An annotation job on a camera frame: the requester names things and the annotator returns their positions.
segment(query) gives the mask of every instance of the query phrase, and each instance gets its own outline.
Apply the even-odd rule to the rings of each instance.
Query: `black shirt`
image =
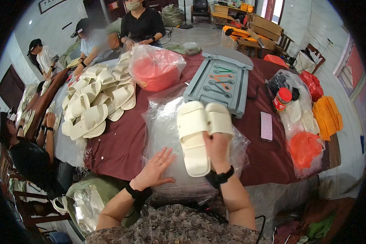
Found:
[[[129,36],[138,42],[151,39],[156,33],[166,34],[163,20],[160,14],[152,9],[145,8],[145,11],[136,19],[131,12],[128,12],[122,18],[121,22],[121,37]]]
[[[59,196],[63,189],[57,181],[57,174],[50,165],[48,152],[41,149],[37,144],[32,143],[23,137],[18,137],[19,143],[9,149],[9,155],[22,176],[33,182],[45,192]]]

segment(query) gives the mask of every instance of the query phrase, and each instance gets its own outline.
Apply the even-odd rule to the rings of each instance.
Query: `light blue shirt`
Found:
[[[93,33],[90,38],[86,41],[85,39],[82,39],[80,50],[88,56],[92,49],[95,46],[101,46],[101,52],[94,58],[94,61],[96,63],[103,61],[103,59],[107,58],[112,53],[112,50],[110,49],[108,42],[107,42],[107,34],[105,30],[101,29],[95,29],[93,30]]]

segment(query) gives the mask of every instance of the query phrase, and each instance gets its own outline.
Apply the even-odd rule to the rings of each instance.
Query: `person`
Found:
[[[206,150],[217,174],[233,172],[226,159],[228,137],[214,133],[210,137],[203,133]],[[174,183],[173,178],[161,178],[162,173],[173,163],[176,155],[172,149],[164,148],[157,153],[129,185],[141,194],[148,187]],[[141,212],[143,217],[131,227],[121,227],[133,202],[138,198],[124,188],[113,197],[99,215],[96,231],[86,237],[87,243],[245,243],[254,244],[258,240],[255,212],[249,195],[235,174],[221,183],[220,189],[229,224],[220,222],[203,212],[180,204],[166,205],[158,209],[147,206]]]
[[[30,54],[36,55],[43,77],[47,81],[63,70],[63,66],[58,62],[59,56],[57,52],[51,50],[48,46],[43,46],[40,39],[30,42],[27,56]]]
[[[159,40],[166,35],[166,29],[160,14],[145,7],[144,0],[125,0],[125,6],[129,12],[122,18],[121,41],[127,49],[131,50],[136,42],[161,47]]]
[[[54,157],[55,115],[47,113],[44,116],[38,137],[34,142],[24,138],[24,119],[20,120],[16,128],[15,122],[7,118],[7,113],[1,112],[0,117],[0,143],[8,150],[16,170],[25,180],[44,190],[50,200],[66,194],[72,184],[76,168]]]
[[[110,49],[107,42],[107,34],[105,30],[94,28],[88,18],[81,19],[76,25],[76,31],[71,37],[78,36],[81,38],[81,56],[78,66],[74,71],[75,75],[79,75],[81,71],[92,61],[95,63],[104,60],[110,60],[116,53]]]

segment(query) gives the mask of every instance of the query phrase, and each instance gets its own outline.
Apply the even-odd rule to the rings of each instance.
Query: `white shirt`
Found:
[[[48,46],[43,46],[42,52],[37,54],[37,62],[39,63],[41,70],[47,73],[50,69],[51,63],[53,63],[53,57],[56,55],[57,52],[50,50]],[[55,75],[63,70],[62,64],[60,64],[58,61],[56,62],[55,67],[56,69],[52,72],[52,75]]]
[[[94,58],[96,63],[103,61],[103,59],[107,58],[112,53],[112,50],[110,49],[110,46],[107,42],[107,34],[105,30],[96,29],[93,31],[91,37],[88,38],[87,41],[82,39],[80,51],[82,51],[85,56],[88,56],[95,46],[101,47],[100,53],[98,56],[96,56],[96,58]]]

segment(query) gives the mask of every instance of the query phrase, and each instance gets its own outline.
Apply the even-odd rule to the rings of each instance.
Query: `smartphone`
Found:
[[[260,138],[272,141],[272,117],[271,114],[260,112],[261,132]]]

